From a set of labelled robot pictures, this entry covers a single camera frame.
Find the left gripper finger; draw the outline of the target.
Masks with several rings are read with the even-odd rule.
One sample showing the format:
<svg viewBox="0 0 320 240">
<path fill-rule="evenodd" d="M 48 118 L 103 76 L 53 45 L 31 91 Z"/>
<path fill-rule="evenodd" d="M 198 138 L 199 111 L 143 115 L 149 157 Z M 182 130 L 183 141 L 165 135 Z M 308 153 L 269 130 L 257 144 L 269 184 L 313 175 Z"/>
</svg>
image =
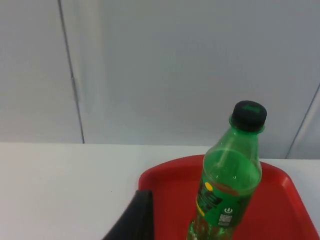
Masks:
<svg viewBox="0 0 320 240">
<path fill-rule="evenodd" d="M 153 194 L 137 190 L 103 240 L 153 240 L 155 238 Z"/>
</svg>

